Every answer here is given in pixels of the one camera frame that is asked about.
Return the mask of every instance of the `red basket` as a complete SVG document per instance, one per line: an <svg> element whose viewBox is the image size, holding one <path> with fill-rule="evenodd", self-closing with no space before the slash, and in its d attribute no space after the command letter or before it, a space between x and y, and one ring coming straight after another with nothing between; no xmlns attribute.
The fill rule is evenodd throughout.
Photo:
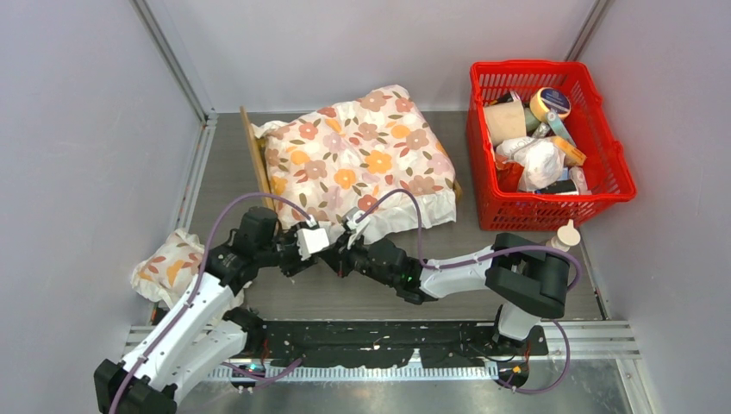
<svg viewBox="0 0 731 414"><path fill-rule="evenodd" d="M555 230L572 218L575 225L617 202L634 198L637 190L624 160L622 144L614 139L602 112L602 96L589 71L578 62L508 60L478 62L470 70L472 96L467 117L472 180L480 228L485 230ZM562 91L572 103L566 118L577 148L586 154L583 165L590 196L538 195L503 192L497 186L492 145L482 111L485 103L508 91L524 100L541 87Z"/></svg>

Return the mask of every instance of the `floral fabric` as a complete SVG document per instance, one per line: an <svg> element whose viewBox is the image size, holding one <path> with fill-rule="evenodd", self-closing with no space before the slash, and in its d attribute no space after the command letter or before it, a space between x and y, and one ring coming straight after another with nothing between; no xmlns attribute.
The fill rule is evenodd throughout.
<svg viewBox="0 0 731 414"><path fill-rule="evenodd" d="M257 130L266 137L272 192L299 203L318 221L338 223L352 207L367 210L395 188L420 198L427 227L455 219L452 161L401 86ZM406 228L381 223L375 226L383 230L379 233L414 228L409 204L403 194L381 204L374 220L398 218L384 213L393 207L402 207L413 220L406 220ZM288 205L277 203L277 208L287 227L303 219Z"/></svg>

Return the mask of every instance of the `wooden bed frame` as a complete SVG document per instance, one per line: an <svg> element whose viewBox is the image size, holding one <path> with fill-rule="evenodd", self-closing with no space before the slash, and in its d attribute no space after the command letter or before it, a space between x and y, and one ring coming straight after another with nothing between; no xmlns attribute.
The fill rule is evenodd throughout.
<svg viewBox="0 0 731 414"><path fill-rule="evenodd" d="M243 106L241 106L240 111L241 121L244 124L244 131L246 131L247 134L247 143L249 146L249 153L252 157L253 169L256 173L256 181L259 184L259 191L272 192L269 188L269 178L266 176L266 162L264 159L266 140L264 138L257 139L254 136L253 127L251 122L249 121L249 115L247 114L247 110L244 109ZM454 178L454 185L452 189L454 190L454 199L458 202L462 198L462 186L459 185L459 183L457 182L457 177ZM274 200L266 197L264 197L263 200L265 207L276 210L274 208Z"/></svg>

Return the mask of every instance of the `gray wall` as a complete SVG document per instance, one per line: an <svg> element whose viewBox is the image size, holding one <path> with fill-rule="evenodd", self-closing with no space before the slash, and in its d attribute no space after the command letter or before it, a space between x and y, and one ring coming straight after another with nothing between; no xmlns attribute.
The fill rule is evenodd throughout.
<svg viewBox="0 0 731 414"><path fill-rule="evenodd" d="M249 111L316 110L391 84L409 89L421 110L466 109L473 62L561 60L593 3L153 2L169 10L170 29L196 69L187 72L200 75L218 112L242 104Z"/></svg>
<svg viewBox="0 0 731 414"><path fill-rule="evenodd" d="M731 404L730 16L729 2L615 2L582 58L638 187L585 224L587 246L671 413Z"/></svg>
<svg viewBox="0 0 731 414"><path fill-rule="evenodd" d="M5 0L0 38L0 411L95 412L197 119L126 1Z"/></svg>

